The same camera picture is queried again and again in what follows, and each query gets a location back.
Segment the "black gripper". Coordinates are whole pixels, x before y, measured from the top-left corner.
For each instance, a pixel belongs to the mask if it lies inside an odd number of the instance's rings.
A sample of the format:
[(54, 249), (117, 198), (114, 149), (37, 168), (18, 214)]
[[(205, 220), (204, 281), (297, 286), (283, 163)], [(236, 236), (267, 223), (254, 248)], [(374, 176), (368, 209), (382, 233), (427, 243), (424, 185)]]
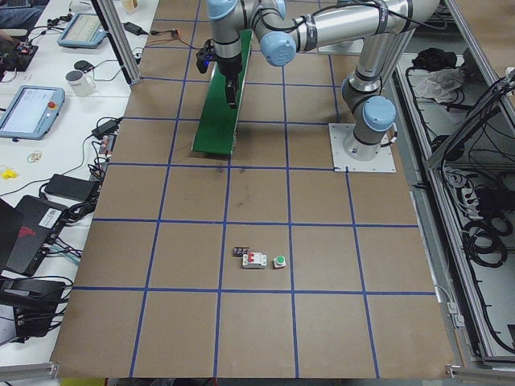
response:
[(225, 83), (226, 101), (232, 108), (236, 108), (239, 84), (234, 79), (238, 78), (242, 71), (242, 55), (238, 54), (229, 58), (218, 56), (217, 67), (219, 72), (227, 78)]

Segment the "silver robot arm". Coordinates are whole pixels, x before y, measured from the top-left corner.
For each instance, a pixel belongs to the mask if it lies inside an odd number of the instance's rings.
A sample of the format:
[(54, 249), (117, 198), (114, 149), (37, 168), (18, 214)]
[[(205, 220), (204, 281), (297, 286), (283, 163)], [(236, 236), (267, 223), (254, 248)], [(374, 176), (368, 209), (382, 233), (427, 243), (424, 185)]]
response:
[(356, 69), (342, 84), (342, 97), (356, 121), (344, 150), (358, 161), (370, 161), (396, 117), (393, 102), (381, 95), (388, 67), (398, 62), (402, 37), (424, 24), (437, 7), (436, 1), (338, 1), (286, 18), (283, 1), (209, 1), (212, 37), (198, 51), (196, 66), (204, 73), (209, 63), (217, 64), (225, 78), (225, 99), (235, 109), (243, 31), (254, 33), (266, 61), (275, 67), (285, 66), (299, 52), (362, 39)]

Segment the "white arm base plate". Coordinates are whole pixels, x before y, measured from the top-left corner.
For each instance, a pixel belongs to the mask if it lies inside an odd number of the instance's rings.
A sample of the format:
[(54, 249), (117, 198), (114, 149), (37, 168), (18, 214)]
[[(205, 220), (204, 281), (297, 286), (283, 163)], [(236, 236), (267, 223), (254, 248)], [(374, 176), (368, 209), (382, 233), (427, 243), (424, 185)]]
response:
[(395, 173), (396, 167), (389, 143), (389, 132), (376, 145), (364, 145), (354, 137), (354, 124), (330, 123), (328, 132), (332, 149), (333, 170), (350, 173)]

